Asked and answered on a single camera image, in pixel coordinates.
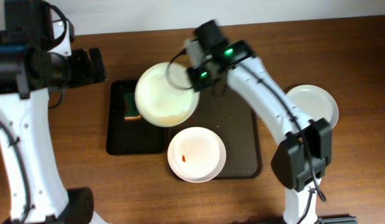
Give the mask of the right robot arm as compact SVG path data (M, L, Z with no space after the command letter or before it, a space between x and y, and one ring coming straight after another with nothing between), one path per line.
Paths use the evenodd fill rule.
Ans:
M271 166L285 187L284 223L321 223L316 199L326 201L320 182L331 163L329 122L314 120L288 99L247 42L229 42L216 21L200 25L193 34L183 50L191 62L191 88L201 91L225 81L247 102L277 145Z

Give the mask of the green and yellow sponge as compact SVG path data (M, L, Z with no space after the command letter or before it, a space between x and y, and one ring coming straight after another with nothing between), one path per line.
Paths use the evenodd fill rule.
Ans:
M140 112L137 109L135 103L135 93L134 92L126 92L123 94L123 99L125 103L125 112L124 112L124 120L132 121L141 119Z

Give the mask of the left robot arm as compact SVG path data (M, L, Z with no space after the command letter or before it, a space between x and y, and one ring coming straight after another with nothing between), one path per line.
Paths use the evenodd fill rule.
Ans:
M6 1L0 31L0 150L8 223L102 223L88 187L66 189L49 129L49 96L104 82L97 48L71 48L74 26L46 1Z

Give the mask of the white plate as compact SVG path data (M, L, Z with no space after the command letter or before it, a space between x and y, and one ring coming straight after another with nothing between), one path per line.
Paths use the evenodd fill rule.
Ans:
M158 63L147 69L135 88L140 115L159 127L183 123L198 106L200 94L188 89L186 67L179 63Z
M168 164L173 173L192 183L215 178L226 163L226 147L213 131L202 127L177 133L168 146Z
M287 96L315 121L325 118L332 128L336 126L339 108L326 90L315 85L298 85L289 90Z

